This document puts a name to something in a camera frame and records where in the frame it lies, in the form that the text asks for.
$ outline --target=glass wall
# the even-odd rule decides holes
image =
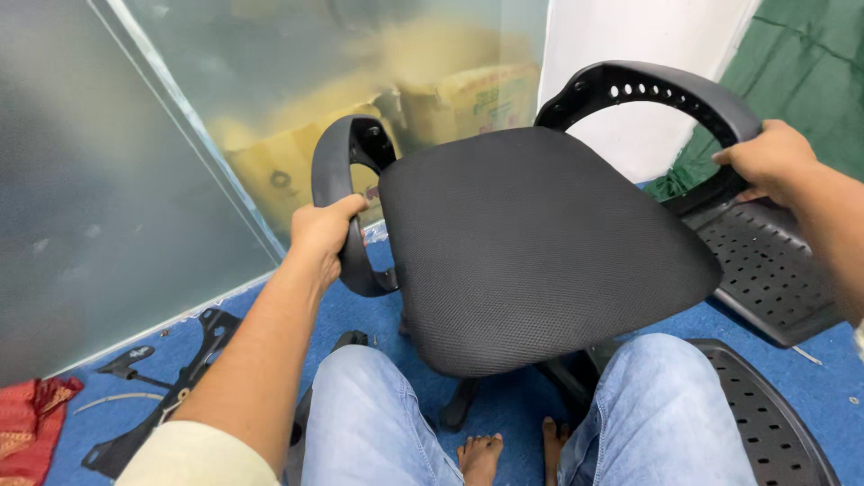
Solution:
[[[0,3],[0,386],[275,268],[85,2]]]
[[[544,0],[93,0],[133,33],[287,246],[312,153],[337,118],[381,118],[398,155],[530,125]],[[381,217],[377,178],[354,168]]]

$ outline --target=green curtain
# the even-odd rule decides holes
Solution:
[[[761,118],[801,131],[823,163],[864,180],[864,2],[765,0],[721,84]],[[645,191],[659,201],[686,192],[716,171],[719,149],[697,126]]]

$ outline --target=black plastic armrest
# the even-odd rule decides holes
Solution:
[[[549,100],[534,126],[566,131],[591,113],[631,101],[653,101],[685,112],[705,126],[722,147],[756,138],[759,117],[734,93],[695,74],[648,62],[605,61],[583,68]],[[684,195],[662,204],[683,217],[729,201],[747,186],[730,166]]]
[[[336,120],[321,135],[312,156],[313,203],[323,208],[353,192],[352,163],[363,164],[380,175],[394,160],[393,143],[376,118],[352,115]],[[340,279],[354,293],[378,297],[398,290],[392,268],[385,272],[372,269],[357,216],[348,226],[339,260],[342,264]]]

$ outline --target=jeans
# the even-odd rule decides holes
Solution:
[[[321,363],[312,388],[304,485],[464,484],[383,353],[345,346]],[[558,468],[559,486],[592,484],[756,485],[720,380],[698,349],[653,334],[615,354]]]

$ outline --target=red fabric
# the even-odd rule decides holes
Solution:
[[[0,388],[0,486],[39,486],[66,418],[77,378],[30,380]]]

